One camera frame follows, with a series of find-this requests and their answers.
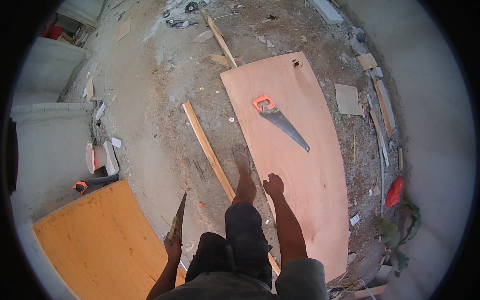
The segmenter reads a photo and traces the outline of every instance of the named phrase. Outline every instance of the foot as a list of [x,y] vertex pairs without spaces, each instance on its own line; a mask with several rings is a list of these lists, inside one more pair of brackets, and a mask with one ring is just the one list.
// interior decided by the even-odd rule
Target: foot
[[249,172],[250,170],[250,160],[248,159],[248,149],[242,145],[235,145],[232,147],[233,157],[235,158],[235,163],[237,164],[237,169],[239,172],[245,170]]

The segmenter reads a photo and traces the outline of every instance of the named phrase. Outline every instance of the orange plywood board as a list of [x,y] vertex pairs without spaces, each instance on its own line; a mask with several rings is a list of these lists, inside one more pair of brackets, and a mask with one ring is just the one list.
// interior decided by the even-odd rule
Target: orange plywood board
[[[168,256],[126,180],[92,192],[33,225],[45,254],[80,299],[142,299]],[[176,285],[185,282],[177,270]]]
[[[325,279],[347,267],[348,207],[343,160],[324,95],[303,52],[268,58],[221,73],[261,180],[278,174],[302,228],[307,253]],[[310,146],[307,153],[252,104],[267,94]],[[267,195],[275,216],[271,198]]]

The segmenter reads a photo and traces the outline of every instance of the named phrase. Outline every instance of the hand saw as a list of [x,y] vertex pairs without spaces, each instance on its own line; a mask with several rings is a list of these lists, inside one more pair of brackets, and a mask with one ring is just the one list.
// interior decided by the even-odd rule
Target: hand saw
[[[268,104],[259,107],[258,104],[262,101],[268,101]],[[302,138],[300,133],[293,127],[293,125],[285,118],[283,113],[276,107],[272,99],[266,94],[262,97],[256,98],[253,102],[253,106],[260,112],[260,115],[265,119],[275,124],[278,128],[288,134],[295,142],[297,142],[307,152],[310,151],[310,147],[307,142]]]
[[187,192],[183,195],[183,199],[180,202],[179,209],[177,214],[173,217],[172,220],[172,228],[170,229],[170,233],[168,234],[168,239],[170,241],[174,241],[174,237],[176,234],[180,235],[181,238],[181,227],[183,224],[183,212],[185,211],[185,200],[187,199]]

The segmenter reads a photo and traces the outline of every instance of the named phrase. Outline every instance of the red plastic bag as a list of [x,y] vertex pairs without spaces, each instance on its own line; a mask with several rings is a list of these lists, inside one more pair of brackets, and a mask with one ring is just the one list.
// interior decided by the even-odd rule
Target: red plastic bag
[[404,180],[401,176],[392,184],[387,194],[387,207],[391,207],[400,202],[400,194],[403,192]]

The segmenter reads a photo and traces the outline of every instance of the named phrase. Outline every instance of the person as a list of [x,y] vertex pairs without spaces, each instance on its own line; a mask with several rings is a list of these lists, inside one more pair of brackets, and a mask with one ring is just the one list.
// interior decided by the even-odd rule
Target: person
[[300,224],[283,196],[283,181],[275,174],[263,181],[275,206],[282,265],[275,282],[277,294],[272,294],[272,267],[268,261],[271,246],[262,231],[262,218],[253,207],[256,187],[250,176],[248,150],[237,145],[233,155],[240,180],[237,195],[225,212],[227,238],[212,232],[202,234],[185,283],[176,288],[181,239],[179,235],[173,242],[166,238],[168,262],[147,300],[327,300],[324,266],[308,258]]

